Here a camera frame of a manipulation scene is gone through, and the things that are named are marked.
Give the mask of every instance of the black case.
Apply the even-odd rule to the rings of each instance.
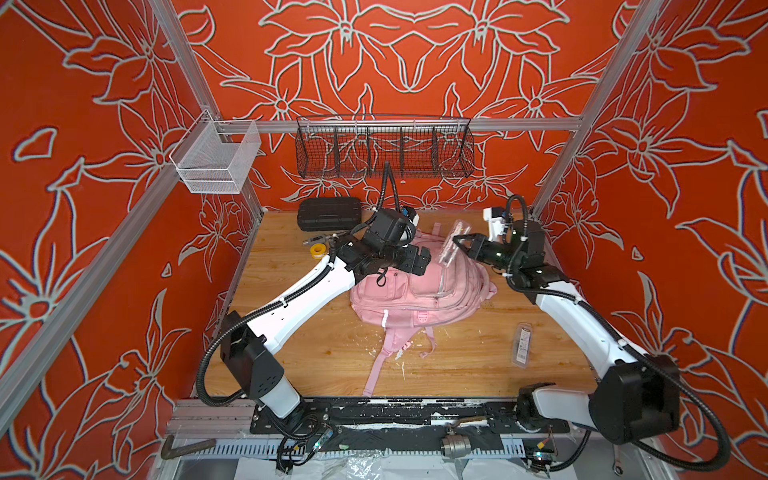
[[[299,205],[297,221],[305,232],[351,230],[361,223],[360,199],[308,198]]]

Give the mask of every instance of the barcode label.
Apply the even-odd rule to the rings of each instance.
[[[520,331],[520,343],[518,343],[518,363],[528,362],[528,344],[531,342],[531,331],[522,329]]]

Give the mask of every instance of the wrench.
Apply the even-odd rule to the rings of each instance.
[[[620,477],[624,474],[624,468],[621,467],[621,450],[619,450],[619,445],[614,445],[614,473]]]

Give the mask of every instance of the wooden tabletop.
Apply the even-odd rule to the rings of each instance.
[[[472,231],[487,230],[478,210],[419,212],[419,227],[432,231],[434,222],[446,234],[461,218]],[[296,213],[269,212],[261,224],[231,309],[241,315],[274,299],[309,272],[317,260],[302,242],[317,235],[296,225]],[[517,396],[536,382],[591,390],[594,377],[583,352],[546,313],[510,290],[489,270],[498,293],[473,316],[435,328],[437,348],[429,351],[423,332],[413,347],[385,362],[376,396]],[[512,363],[512,343],[519,323],[533,325],[527,369]],[[344,293],[306,321],[276,354],[294,387],[305,396],[359,396],[384,340],[384,329],[363,323]],[[206,375],[209,393],[230,394],[239,386],[218,354]]]

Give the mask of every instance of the floral pattern wall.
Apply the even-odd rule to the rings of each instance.
[[[543,218],[590,302],[719,415],[718,478],[768,476],[767,25],[765,2],[668,0]],[[709,458],[680,407],[668,450]]]
[[[624,33],[635,0],[173,0],[227,119],[401,113],[473,118],[578,116]],[[418,208],[532,199],[563,131],[475,135],[469,178],[405,180]],[[289,134],[265,135],[250,176],[262,203],[353,195],[379,182],[303,179]]]
[[[0,374],[200,113],[146,0],[0,4]],[[144,478],[252,230],[178,184],[0,439],[0,478]]]

